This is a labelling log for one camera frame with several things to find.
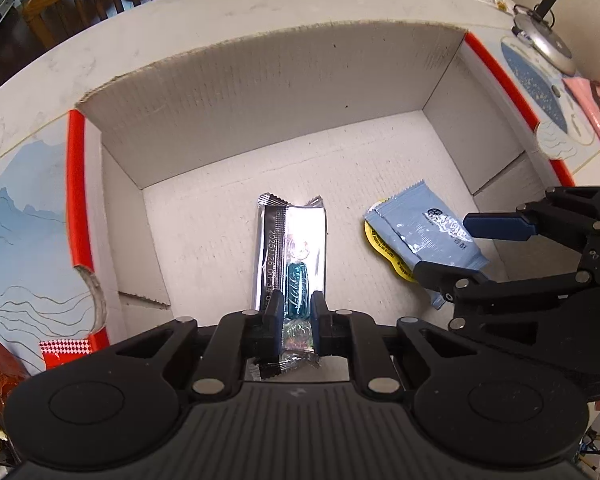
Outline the yellow snack packet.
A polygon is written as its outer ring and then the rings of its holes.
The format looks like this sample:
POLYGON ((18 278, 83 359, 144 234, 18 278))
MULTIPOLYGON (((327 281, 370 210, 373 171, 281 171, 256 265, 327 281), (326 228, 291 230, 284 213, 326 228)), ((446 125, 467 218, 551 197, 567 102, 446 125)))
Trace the yellow snack packet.
POLYGON ((370 247, 388 261, 399 278, 412 284, 417 282, 413 271, 417 258, 403 240, 396 236, 392 244, 388 243, 366 219, 363 220, 363 232, 370 247))

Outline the light blue snack packet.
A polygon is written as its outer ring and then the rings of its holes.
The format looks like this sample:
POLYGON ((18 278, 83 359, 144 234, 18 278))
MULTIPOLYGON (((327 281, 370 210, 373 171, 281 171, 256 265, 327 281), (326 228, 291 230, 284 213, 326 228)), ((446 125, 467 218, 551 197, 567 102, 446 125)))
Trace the light blue snack packet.
POLYGON ((364 221, 412 273, 422 261, 475 271, 489 262, 462 222, 424 181, 371 206, 364 221))

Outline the silver foil candy bar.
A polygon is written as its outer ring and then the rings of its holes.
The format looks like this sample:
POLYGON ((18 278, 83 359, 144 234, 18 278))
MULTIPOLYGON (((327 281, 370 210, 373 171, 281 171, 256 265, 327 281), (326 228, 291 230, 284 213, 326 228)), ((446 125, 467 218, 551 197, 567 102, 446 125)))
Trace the silver foil candy bar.
POLYGON ((252 360, 248 376, 267 380, 315 364, 311 296, 326 282, 326 210, 320 196, 294 205, 272 193, 258 198, 254 308, 263 311, 273 292, 284 298, 282 353, 276 361, 252 360))

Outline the silver desk lamp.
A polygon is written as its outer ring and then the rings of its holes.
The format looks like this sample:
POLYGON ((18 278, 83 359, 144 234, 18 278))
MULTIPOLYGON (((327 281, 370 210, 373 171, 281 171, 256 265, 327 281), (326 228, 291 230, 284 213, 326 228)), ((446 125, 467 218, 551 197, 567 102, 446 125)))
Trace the silver desk lamp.
POLYGON ((557 0, 541 0, 532 8, 514 5, 513 34, 524 44, 566 76, 577 73, 571 50, 554 31, 555 14, 552 7, 557 0))

